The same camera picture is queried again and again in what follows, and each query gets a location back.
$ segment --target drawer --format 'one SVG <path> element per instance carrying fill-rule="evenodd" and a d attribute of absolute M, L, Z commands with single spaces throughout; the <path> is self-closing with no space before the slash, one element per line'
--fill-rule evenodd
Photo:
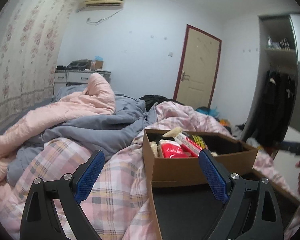
<path fill-rule="evenodd" d="M 54 74 L 54 82 L 55 83 L 63 83 L 66 81 L 66 73 L 64 72 L 57 72 Z"/>
<path fill-rule="evenodd" d="M 68 72 L 68 82 L 88 84 L 90 75 L 91 73 Z"/>

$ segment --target electrical cable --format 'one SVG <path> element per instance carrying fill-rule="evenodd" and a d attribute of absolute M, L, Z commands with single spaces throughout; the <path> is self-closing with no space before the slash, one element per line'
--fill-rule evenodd
<path fill-rule="evenodd" d="M 65 72 L 66 72 L 66 82 L 67 82 L 67 87 L 69 87 L 69 84 L 68 84 L 68 76 L 67 76 L 67 70 L 65 69 Z"/>
<path fill-rule="evenodd" d="M 110 19 L 112 16 L 116 15 L 118 12 L 120 12 L 120 11 L 122 11 L 122 10 L 123 10 L 123 9 L 121 9 L 121 10 L 115 12 L 114 14 L 110 15 L 110 16 L 107 17 L 107 18 L 100 19 L 100 20 L 98 20 L 97 22 L 92 22 L 92 21 L 90 21 L 90 18 L 88 18 L 87 21 L 86 21 L 86 23 L 87 23 L 87 24 L 90 24 L 90 25 L 97 26 L 97 25 L 99 25 L 100 23 L 102 23 L 102 22 L 104 22 L 104 21 Z"/>

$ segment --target hanging clothes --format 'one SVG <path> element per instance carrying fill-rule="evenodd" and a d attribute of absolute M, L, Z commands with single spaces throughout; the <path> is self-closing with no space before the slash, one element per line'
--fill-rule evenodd
<path fill-rule="evenodd" d="M 288 74 L 267 73 L 267 81 L 260 106 L 256 136 L 263 146 L 282 141 L 289 125 L 294 105 L 295 82 Z"/>

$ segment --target air conditioner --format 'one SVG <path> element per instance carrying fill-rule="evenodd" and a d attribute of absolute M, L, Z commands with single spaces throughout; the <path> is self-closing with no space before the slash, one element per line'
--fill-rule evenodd
<path fill-rule="evenodd" d="M 91 6 L 113 6 L 113 7 L 121 7 L 123 5 L 124 0 L 84 0 L 85 7 Z"/>

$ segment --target metal screw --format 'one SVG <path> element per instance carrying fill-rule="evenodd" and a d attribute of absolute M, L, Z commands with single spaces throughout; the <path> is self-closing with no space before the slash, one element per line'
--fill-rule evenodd
<path fill-rule="evenodd" d="M 40 178 L 34 179 L 34 184 L 39 184 L 40 182 L 41 182 L 41 179 L 40 179 Z"/>
<path fill-rule="evenodd" d="M 236 173 L 232 173 L 232 174 L 231 174 L 231 178 L 232 178 L 232 179 L 239 179 L 239 177 L 240 177 L 240 176 L 239 176 L 238 174 L 236 174 Z"/>
<path fill-rule="evenodd" d="M 261 181 L 262 181 L 264 184 L 268 184 L 268 183 L 269 183 L 269 179 L 267 179 L 267 178 L 262 178 Z"/>
<path fill-rule="evenodd" d="M 65 180 L 71 179 L 71 177 L 72 177 L 72 175 L 71 175 L 70 173 L 67 173 L 67 174 L 65 174 L 65 175 L 63 176 L 63 178 L 64 178 Z"/>

